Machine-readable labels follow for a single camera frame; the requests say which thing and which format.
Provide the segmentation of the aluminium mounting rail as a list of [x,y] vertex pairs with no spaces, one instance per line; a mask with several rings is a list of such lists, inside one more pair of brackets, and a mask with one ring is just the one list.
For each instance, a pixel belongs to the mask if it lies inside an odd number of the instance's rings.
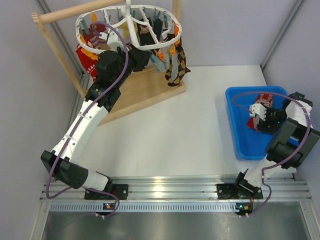
[[264,201],[298,203],[312,201],[304,181],[291,175],[267,180],[255,196],[235,192],[233,180],[221,177],[115,178],[111,195],[84,188],[69,189],[54,199],[41,193],[40,202],[52,212],[152,213],[220,212],[246,213]]

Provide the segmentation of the red reindeer sock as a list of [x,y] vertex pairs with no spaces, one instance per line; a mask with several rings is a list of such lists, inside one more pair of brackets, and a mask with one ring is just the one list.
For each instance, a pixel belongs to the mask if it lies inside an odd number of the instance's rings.
[[249,109],[253,111],[250,113],[250,119],[247,122],[247,127],[255,131],[261,132],[263,126],[267,123],[267,109],[272,107],[274,96],[272,94],[260,94],[255,103],[250,105]]

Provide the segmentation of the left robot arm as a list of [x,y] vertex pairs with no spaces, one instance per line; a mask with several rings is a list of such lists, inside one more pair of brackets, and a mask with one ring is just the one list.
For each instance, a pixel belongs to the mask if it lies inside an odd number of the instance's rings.
[[98,55],[96,81],[89,88],[76,119],[60,142],[41,154],[46,170],[73,189],[92,188],[103,199],[113,194],[110,179],[80,166],[80,158],[99,123],[110,113],[121,96],[120,87],[133,72],[147,66],[151,52],[131,44],[128,52],[118,48]]

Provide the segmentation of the red patterned sock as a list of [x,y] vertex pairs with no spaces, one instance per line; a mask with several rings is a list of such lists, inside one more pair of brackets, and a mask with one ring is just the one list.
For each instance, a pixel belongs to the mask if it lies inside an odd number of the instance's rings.
[[85,72],[88,73],[91,76],[92,81],[95,82],[97,80],[96,64],[98,62],[98,55],[84,49],[79,44],[77,45],[75,52]]

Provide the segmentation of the grey blue sock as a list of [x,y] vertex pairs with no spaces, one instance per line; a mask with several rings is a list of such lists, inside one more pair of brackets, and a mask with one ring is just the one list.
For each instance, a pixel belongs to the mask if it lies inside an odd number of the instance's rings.
[[150,56],[150,60],[157,73],[165,73],[170,68],[170,57],[168,53],[164,54],[164,60],[161,60],[154,54]]

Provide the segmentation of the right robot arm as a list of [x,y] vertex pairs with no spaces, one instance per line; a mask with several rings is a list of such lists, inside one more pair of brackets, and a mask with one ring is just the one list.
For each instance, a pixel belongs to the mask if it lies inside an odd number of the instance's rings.
[[313,102],[299,92],[277,96],[284,99],[281,108],[264,102],[248,108],[250,117],[258,120],[256,129],[272,138],[265,149],[266,158],[238,174],[233,192],[240,199],[260,199],[265,180],[280,170],[298,168],[320,139],[320,132],[311,123]]

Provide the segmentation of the wooden hanger rack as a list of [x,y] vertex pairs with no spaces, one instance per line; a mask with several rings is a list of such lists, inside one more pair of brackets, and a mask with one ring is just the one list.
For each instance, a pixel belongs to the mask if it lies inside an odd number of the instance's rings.
[[[86,90],[80,83],[81,69],[70,47],[66,42],[57,21],[119,4],[118,0],[94,0],[51,12],[44,0],[36,1],[41,14],[32,13],[31,17],[49,44],[55,56],[63,66],[80,98],[83,99]],[[107,124],[121,117],[127,116],[144,108],[150,107],[167,99],[173,98],[186,91],[184,82],[170,87],[165,83],[165,75],[157,73],[154,68],[147,68],[141,72],[133,73],[121,86],[121,96],[115,107],[101,122]]]

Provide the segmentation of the blue plastic bin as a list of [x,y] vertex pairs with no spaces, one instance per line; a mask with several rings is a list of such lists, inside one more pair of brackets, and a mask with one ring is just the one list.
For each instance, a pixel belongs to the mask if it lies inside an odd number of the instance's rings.
[[237,157],[240,160],[259,161],[266,156],[266,147],[273,136],[247,127],[250,120],[247,109],[255,103],[258,94],[237,98],[235,102],[242,107],[236,106],[232,102],[235,96],[247,92],[271,92],[283,95],[286,95],[287,92],[280,86],[239,86],[229,87],[225,91]]

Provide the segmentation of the brown argyle sock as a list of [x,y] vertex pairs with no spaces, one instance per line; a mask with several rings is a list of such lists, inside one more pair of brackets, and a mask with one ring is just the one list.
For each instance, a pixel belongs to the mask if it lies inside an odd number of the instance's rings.
[[187,67],[187,56],[182,43],[175,46],[175,54],[169,55],[169,69],[165,72],[165,79],[169,87],[178,86],[181,80],[191,70]]

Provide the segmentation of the white oval clip hanger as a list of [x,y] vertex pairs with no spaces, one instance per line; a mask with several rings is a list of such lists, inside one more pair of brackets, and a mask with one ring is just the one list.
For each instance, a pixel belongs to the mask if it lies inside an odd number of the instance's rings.
[[[163,22],[160,41],[157,40],[157,36],[148,21],[146,10],[153,10],[153,19],[160,19]],[[123,46],[124,39],[119,33],[118,27],[124,22],[127,22],[131,44],[141,51],[151,51],[163,49],[165,47],[168,47],[168,49],[172,51],[174,46],[181,43],[182,26],[178,19],[170,11],[153,5],[132,5],[131,1],[127,0],[126,5],[95,8],[91,11],[81,14],[77,18],[75,22],[75,28],[77,33],[76,38],[79,45],[87,51],[97,55],[101,54],[103,50],[88,46],[84,38],[85,34],[83,33],[83,30],[85,30],[87,35],[90,33],[85,22],[85,17],[89,14],[92,14],[91,29],[95,36],[99,38],[101,33],[109,34],[115,32],[120,38],[120,41],[123,43]],[[149,32],[154,40],[154,44],[140,45],[138,24],[148,27]]]

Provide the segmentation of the dark navy santa sock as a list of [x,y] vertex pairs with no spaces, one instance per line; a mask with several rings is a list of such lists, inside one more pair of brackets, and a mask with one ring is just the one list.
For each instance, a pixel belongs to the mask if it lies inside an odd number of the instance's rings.
[[[160,42],[161,33],[163,29],[163,21],[159,18],[156,18],[153,22],[150,17],[147,18],[150,26],[152,27],[153,32],[156,35],[157,40]],[[155,43],[152,35],[146,25],[138,24],[138,36],[141,46],[153,45]]]

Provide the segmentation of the mustard yellow sock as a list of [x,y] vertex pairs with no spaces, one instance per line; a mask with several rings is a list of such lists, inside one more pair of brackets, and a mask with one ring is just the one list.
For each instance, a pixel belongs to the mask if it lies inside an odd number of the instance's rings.
[[118,32],[121,34],[123,39],[126,39],[130,35],[127,22],[124,22],[117,29],[118,29]]

